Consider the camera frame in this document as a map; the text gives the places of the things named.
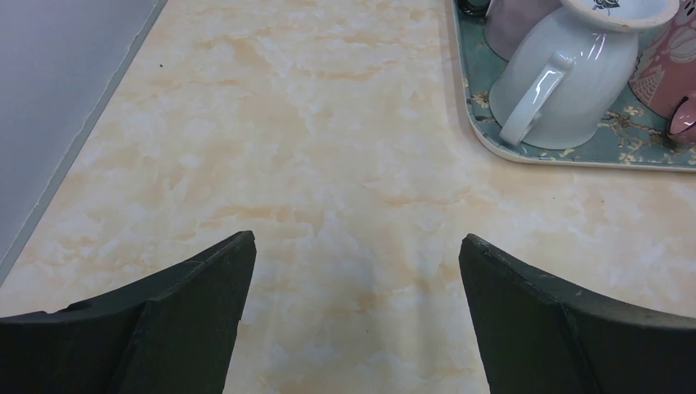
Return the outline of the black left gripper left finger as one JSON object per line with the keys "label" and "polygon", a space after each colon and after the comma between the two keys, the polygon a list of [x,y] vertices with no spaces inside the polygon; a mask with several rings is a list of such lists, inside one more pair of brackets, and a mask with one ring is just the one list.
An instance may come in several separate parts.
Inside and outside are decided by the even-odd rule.
{"label": "black left gripper left finger", "polygon": [[222,392],[255,258],[240,231],[65,309],[3,318],[2,392]]}

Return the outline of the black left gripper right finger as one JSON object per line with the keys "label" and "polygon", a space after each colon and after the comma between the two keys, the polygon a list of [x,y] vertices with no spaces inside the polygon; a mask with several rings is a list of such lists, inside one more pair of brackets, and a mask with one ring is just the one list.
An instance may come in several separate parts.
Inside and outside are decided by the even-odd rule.
{"label": "black left gripper right finger", "polygon": [[459,265],[491,392],[694,392],[693,318],[590,291],[474,234]]}

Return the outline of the white ceramic mug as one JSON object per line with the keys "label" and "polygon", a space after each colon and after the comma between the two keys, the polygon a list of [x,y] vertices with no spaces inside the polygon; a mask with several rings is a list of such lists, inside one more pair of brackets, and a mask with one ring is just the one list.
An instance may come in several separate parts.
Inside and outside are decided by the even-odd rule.
{"label": "white ceramic mug", "polygon": [[639,34],[665,25],[677,1],[564,1],[521,42],[489,91],[499,138],[568,149],[589,141],[638,61]]}

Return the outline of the pink patterned mug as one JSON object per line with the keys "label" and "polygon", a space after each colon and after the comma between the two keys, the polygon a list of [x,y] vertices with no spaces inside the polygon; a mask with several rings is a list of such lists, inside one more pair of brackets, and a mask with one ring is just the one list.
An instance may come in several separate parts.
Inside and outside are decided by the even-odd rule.
{"label": "pink patterned mug", "polygon": [[630,88],[639,101],[667,119],[666,135],[695,143],[695,2],[679,11],[643,50]]}

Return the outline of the mauve purple mug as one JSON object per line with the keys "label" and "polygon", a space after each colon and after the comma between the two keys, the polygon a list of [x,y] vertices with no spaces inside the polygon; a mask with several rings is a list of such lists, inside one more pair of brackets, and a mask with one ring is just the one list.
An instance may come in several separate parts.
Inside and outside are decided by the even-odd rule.
{"label": "mauve purple mug", "polygon": [[509,61],[527,33],[559,7],[559,0],[493,0],[486,12],[484,38],[496,55]]}

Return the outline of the teal floral serving tray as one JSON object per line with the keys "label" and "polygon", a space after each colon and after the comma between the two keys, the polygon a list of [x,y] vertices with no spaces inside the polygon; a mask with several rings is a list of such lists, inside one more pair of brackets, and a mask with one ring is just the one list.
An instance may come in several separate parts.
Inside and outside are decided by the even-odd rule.
{"label": "teal floral serving tray", "polygon": [[469,123],[492,153],[516,163],[694,172],[695,147],[669,140],[667,121],[640,103],[630,88],[624,88],[603,116],[597,133],[585,144],[570,149],[503,144],[498,138],[501,126],[488,106],[488,92],[506,61],[485,43],[483,19],[455,10],[453,20]]}

